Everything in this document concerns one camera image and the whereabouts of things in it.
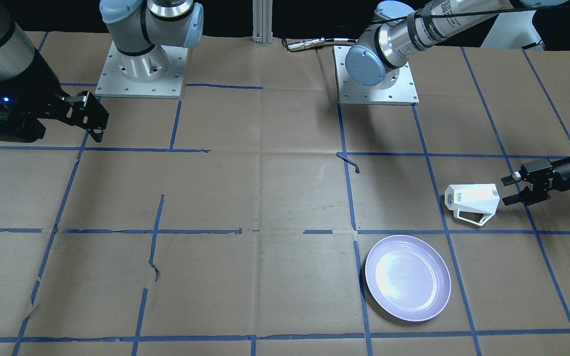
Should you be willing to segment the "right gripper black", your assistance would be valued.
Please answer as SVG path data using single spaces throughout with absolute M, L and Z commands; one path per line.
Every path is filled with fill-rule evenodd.
M 38 50 L 32 61 L 13 78 L 13 111 L 25 119 L 55 119 L 83 128 L 100 143 L 109 113 L 90 91 L 69 95 Z

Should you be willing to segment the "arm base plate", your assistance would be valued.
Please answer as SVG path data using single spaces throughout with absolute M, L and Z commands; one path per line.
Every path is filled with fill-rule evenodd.
M 189 54 L 188 48 L 157 45 L 146 54 L 127 56 L 112 43 L 95 94 L 182 99 Z
M 410 64 L 386 75 L 377 86 L 369 87 L 357 83 L 350 77 L 345 67 L 348 52 L 346 46 L 335 46 L 335 78 L 339 102 L 342 104 L 419 104 L 418 90 L 414 84 Z

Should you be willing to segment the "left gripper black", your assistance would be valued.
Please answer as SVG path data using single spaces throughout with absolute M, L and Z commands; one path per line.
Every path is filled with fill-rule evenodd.
M 505 206 L 518 203 L 528 206 L 548 200 L 550 198 L 548 191 L 570 190 L 570 157 L 557 161 L 541 159 L 522 164 L 519 172 L 501 178 L 504 186 L 518 184 L 521 181 L 530 185 L 518 194 L 504 197 Z

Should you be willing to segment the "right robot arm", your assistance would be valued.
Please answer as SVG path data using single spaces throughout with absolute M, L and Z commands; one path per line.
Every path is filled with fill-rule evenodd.
M 102 0 L 108 27 L 126 79 L 151 81 L 168 70 L 164 46 L 197 47 L 203 7 L 192 0 Z M 0 140 L 43 139 L 41 119 L 86 130 L 101 142 L 109 113 L 89 91 L 69 95 L 32 41 L 0 1 Z

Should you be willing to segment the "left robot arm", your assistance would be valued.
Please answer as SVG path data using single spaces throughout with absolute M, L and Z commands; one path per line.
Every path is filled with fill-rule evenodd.
M 379 13 L 348 50 L 345 66 L 357 83 L 374 87 L 410 56 L 430 49 L 500 13 L 570 9 L 565 0 L 432 0 L 396 17 Z M 570 157 L 536 160 L 502 178 L 503 185 L 527 182 L 523 190 L 503 198 L 505 205 L 546 201 L 550 191 L 570 191 Z

